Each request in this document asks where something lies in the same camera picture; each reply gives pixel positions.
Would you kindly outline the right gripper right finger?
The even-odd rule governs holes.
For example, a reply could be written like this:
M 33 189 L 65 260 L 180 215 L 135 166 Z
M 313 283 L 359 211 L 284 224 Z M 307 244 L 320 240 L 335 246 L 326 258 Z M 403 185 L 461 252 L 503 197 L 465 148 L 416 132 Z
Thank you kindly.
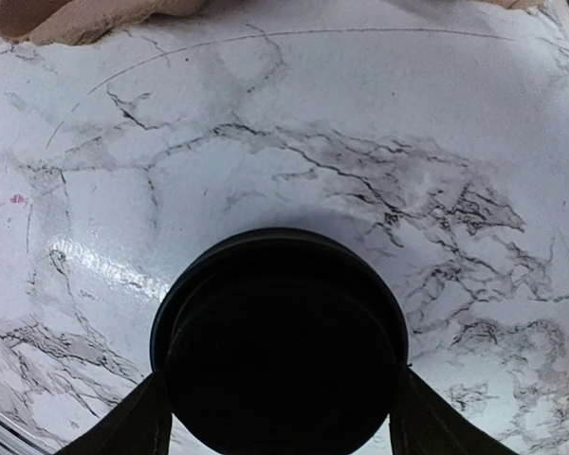
M 465 419 L 409 368 L 399 376 L 389 428 L 394 454 L 514 455 Z

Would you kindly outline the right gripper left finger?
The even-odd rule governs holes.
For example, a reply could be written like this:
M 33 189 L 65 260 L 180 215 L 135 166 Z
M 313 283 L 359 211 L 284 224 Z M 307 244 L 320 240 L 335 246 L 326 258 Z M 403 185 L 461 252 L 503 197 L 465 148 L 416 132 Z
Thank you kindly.
M 164 373 L 154 372 L 85 434 L 65 447 L 75 454 L 167 454 L 173 424 Z

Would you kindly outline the black plastic cup lid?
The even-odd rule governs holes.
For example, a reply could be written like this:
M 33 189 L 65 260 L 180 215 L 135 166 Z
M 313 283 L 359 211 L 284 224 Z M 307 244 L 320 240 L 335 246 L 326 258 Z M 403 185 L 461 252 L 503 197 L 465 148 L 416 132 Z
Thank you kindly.
M 359 255 L 296 228 L 214 245 L 150 337 L 175 417 L 220 454 L 351 454 L 393 409 L 408 359 L 395 296 Z

